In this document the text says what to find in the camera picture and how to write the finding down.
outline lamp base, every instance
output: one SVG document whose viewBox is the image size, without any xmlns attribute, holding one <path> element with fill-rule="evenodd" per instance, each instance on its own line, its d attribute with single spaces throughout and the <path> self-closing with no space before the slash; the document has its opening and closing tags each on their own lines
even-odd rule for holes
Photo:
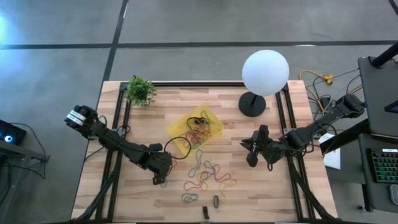
<svg viewBox="0 0 398 224">
<path fill-rule="evenodd" d="M 256 97 L 254 93 L 247 92 L 239 99 L 239 110 L 242 114 L 252 118 L 259 116 L 266 109 L 266 100 L 264 97 L 258 96 L 254 102 L 252 102 L 254 97 Z"/>
</svg>

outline concrete floor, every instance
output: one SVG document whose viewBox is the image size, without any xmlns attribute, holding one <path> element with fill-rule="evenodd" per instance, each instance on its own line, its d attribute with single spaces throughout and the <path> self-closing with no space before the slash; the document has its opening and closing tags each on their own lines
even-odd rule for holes
<svg viewBox="0 0 398 224">
<path fill-rule="evenodd" d="M 7 45 L 6 49 L 8 45 L 111 44 L 122 3 L 1 1 L 0 45 Z M 298 79 L 303 69 L 337 75 L 357 68 L 359 57 L 386 50 L 388 45 L 377 41 L 398 39 L 397 22 L 397 14 L 384 0 L 130 0 L 119 43 L 277 43 L 273 47 L 117 49 L 108 75 L 110 80 L 128 80 L 133 75 L 150 80 L 239 80 L 245 59 L 260 49 L 283 54 L 290 65 L 290 79 Z M 278 47 L 284 41 L 310 41 L 318 46 Z M 334 41 L 340 44 L 322 44 Z M 344 41 L 355 41 L 355 45 Z M 96 106 L 111 51 L 0 50 L 0 119 L 31 125 L 51 155 L 47 180 L 33 174 L 24 179 L 12 223 L 69 219 L 87 141 L 66 127 L 63 119 L 76 104 Z M 332 86 L 321 83 L 318 91 L 337 99 L 357 74 L 337 78 Z M 309 85 L 314 77 L 308 74 L 304 79 Z M 360 91 L 357 95 L 363 100 Z M 365 117 L 339 122 L 336 128 L 346 129 Z M 25 146 L 39 150 L 30 135 Z M 333 178 L 330 184 L 340 218 L 373 223 L 393 223 L 398 218 L 393 213 L 357 210 L 363 203 L 360 185 Z"/>
</svg>

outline wooden table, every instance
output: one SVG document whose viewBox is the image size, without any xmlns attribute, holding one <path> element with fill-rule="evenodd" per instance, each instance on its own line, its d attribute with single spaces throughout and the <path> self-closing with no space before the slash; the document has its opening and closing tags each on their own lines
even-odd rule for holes
<svg viewBox="0 0 398 224">
<path fill-rule="evenodd" d="M 312 122 L 312 114 L 302 81 L 288 81 L 290 97 L 298 127 Z M 98 114 L 105 115 L 111 127 L 118 97 L 119 82 L 105 82 L 98 105 Z M 223 198 L 219 184 L 214 178 L 208 180 L 208 190 L 190 190 L 198 193 L 199 201 L 183 203 L 183 185 L 188 171 L 196 165 L 195 153 L 172 169 L 167 177 L 168 185 L 162 188 L 152 185 L 153 173 L 142 170 L 123 158 L 115 204 L 114 222 L 202 222 L 202 206 L 209 209 L 211 222 L 292 222 L 296 221 L 292 185 L 286 158 L 274 164 L 269 172 L 266 162 L 259 156 L 257 167 L 250 168 L 246 162 L 248 151 L 239 145 L 249 138 L 261 124 L 269 127 L 270 138 L 282 135 L 275 96 L 267 96 L 267 108 L 257 118 L 248 118 L 238 109 L 239 97 L 247 92 L 245 87 L 158 87 L 156 102 L 147 108 L 133 106 L 129 114 L 131 132 L 126 139 L 138 144 L 160 142 L 165 144 L 170 136 L 165 127 L 187 114 L 192 108 L 206 103 L 224 124 L 221 136 L 203 146 L 202 161 L 210 160 L 221 166 L 220 175 L 231 173 L 238 184 L 227 187 Z M 120 125 L 123 120 L 121 110 Z M 91 142 L 87 153 L 101 147 Z M 171 144 L 167 148 L 175 156 L 181 152 Z M 72 217 L 83 213 L 98 193 L 103 175 L 106 152 L 102 151 L 89 158 L 81 173 Z M 319 148 L 304 157 L 308 181 L 312 192 L 320 203 L 337 216 L 328 177 Z M 221 199 L 220 207 L 213 207 L 213 196 Z M 303 194 L 300 194 L 303 209 L 306 210 Z"/>
</svg>

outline keyboard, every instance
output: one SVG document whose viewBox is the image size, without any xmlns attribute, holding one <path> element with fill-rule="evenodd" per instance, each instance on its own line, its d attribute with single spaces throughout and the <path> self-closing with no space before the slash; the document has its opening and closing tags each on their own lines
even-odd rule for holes
<svg viewBox="0 0 398 224">
<path fill-rule="evenodd" d="M 374 181 L 398 184 L 398 149 L 369 149 L 369 153 Z"/>
</svg>

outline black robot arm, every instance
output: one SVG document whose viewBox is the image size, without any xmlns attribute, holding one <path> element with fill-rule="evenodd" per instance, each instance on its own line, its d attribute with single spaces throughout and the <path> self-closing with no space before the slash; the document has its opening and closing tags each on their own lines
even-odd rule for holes
<svg viewBox="0 0 398 224">
<path fill-rule="evenodd" d="M 341 118 L 357 118 L 364 113 L 365 107 L 366 105 L 355 95 L 347 94 L 336 101 L 335 107 L 328 114 L 307 127 L 291 130 L 280 137 L 279 141 L 268 138 L 268 127 L 262 125 L 251 138 L 242 140 L 241 145 L 249 150 L 246 160 L 251 167 L 255 167 L 259 153 L 262 154 L 268 165 L 276 163 L 286 153 L 292 156 L 303 153 L 313 141 L 314 134 L 325 130 Z"/>
<path fill-rule="evenodd" d="M 99 143 L 109 150 L 120 150 L 129 160 L 142 169 L 149 169 L 155 176 L 154 185 L 162 184 L 172 165 L 170 153 L 163 152 L 161 144 L 138 145 L 121 137 L 98 119 L 95 110 L 76 105 L 65 118 L 67 125 L 84 137 L 97 136 Z"/>
</svg>

